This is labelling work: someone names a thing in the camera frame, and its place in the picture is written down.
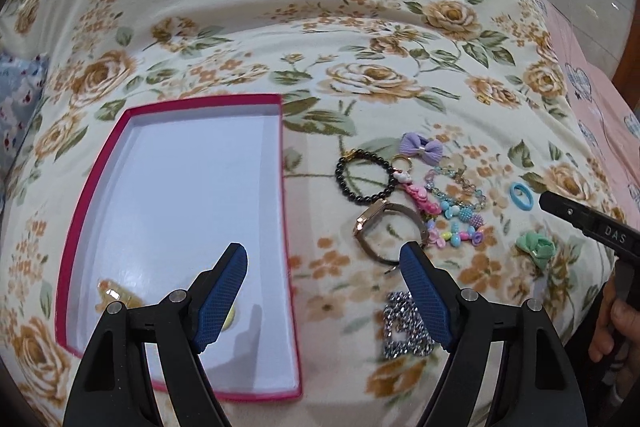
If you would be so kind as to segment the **right hand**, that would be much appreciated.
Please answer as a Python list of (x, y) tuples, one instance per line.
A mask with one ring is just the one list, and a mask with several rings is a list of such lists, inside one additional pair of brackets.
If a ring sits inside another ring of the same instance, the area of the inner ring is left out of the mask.
[(614, 391), (625, 399), (639, 378), (639, 312), (616, 295), (615, 274), (603, 289), (603, 301), (588, 353), (593, 362), (600, 362), (614, 348), (611, 329), (621, 333), (629, 343), (627, 361), (616, 377)]

